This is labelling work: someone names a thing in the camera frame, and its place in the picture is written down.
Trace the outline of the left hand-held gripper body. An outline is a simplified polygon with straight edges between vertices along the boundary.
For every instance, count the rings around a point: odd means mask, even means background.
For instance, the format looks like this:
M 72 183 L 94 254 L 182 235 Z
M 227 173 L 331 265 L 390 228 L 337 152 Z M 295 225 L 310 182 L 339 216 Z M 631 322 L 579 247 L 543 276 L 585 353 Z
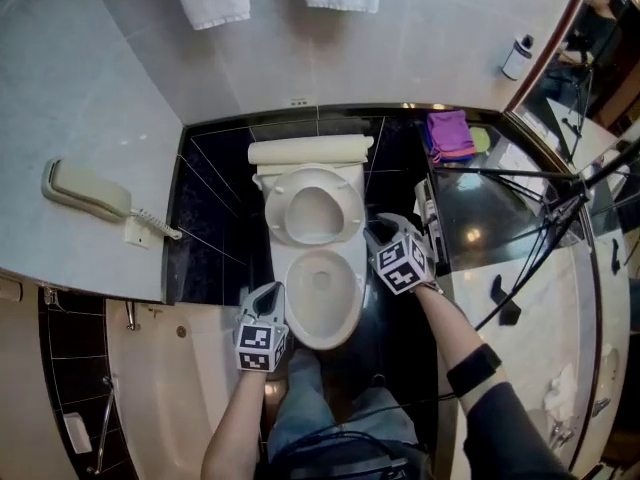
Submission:
M 241 318 L 234 342 L 237 368 L 273 373 L 286 350 L 288 334 L 289 327 L 285 324 Z

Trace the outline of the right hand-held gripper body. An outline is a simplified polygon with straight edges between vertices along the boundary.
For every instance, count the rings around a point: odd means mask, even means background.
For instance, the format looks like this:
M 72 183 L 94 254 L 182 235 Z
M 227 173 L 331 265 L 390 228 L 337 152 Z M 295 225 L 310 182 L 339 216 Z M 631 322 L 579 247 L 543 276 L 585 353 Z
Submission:
M 430 259 L 425 244 L 417 236 L 398 233 L 376 256 L 371 256 L 370 262 L 389 290 L 399 295 L 418 285 L 435 283 Z

